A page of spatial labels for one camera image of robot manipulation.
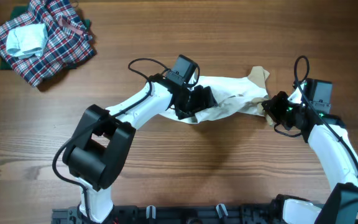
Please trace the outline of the white baby shirt tan sleeves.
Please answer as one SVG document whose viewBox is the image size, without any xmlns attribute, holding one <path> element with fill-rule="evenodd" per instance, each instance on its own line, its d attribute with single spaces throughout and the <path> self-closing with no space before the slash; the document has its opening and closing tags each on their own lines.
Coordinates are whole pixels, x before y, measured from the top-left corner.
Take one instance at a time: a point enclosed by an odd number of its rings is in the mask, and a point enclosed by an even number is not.
<svg viewBox="0 0 358 224">
<path fill-rule="evenodd" d="M 184 118 L 182 123 L 198 124 L 203 121 L 215 121 L 235 113 L 262 116 L 272 126 L 272 118 L 264 111 L 262 102 L 269 96 L 265 82 L 270 73 L 261 66 L 254 66 L 249 75 L 243 78 L 201 76 L 199 84 L 210 86 L 217 106 Z"/>
</svg>

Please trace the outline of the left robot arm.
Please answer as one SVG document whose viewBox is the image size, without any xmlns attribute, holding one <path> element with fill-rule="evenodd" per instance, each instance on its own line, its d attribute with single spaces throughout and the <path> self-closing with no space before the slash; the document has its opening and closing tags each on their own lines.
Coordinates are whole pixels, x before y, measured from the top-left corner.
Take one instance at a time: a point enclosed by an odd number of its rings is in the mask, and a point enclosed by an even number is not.
<svg viewBox="0 0 358 224">
<path fill-rule="evenodd" d="M 173 68 L 145 77 L 144 87 L 109 108 L 89 106 L 71 138 L 58 150 L 81 190 L 71 223 L 112 223 L 111 186 L 121 173 L 135 132 L 154 116 L 172 109 L 178 119 L 217 105 L 212 90 L 198 84 L 200 66 L 179 55 Z"/>
</svg>

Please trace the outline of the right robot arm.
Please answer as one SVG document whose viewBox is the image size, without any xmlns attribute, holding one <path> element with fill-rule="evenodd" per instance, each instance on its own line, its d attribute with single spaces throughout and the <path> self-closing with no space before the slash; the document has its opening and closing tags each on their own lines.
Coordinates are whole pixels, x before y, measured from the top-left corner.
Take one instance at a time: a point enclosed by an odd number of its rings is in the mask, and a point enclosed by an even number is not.
<svg viewBox="0 0 358 224">
<path fill-rule="evenodd" d="M 286 223 L 358 223 L 358 156 L 340 117 L 330 114 L 333 85 L 306 79 L 291 95 L 279 92 L 263 101 L 275 125 L 297 128 L 317 155 L 331 188 L 322 207 L 305 199 L 283 201 Z"/>
</svg>

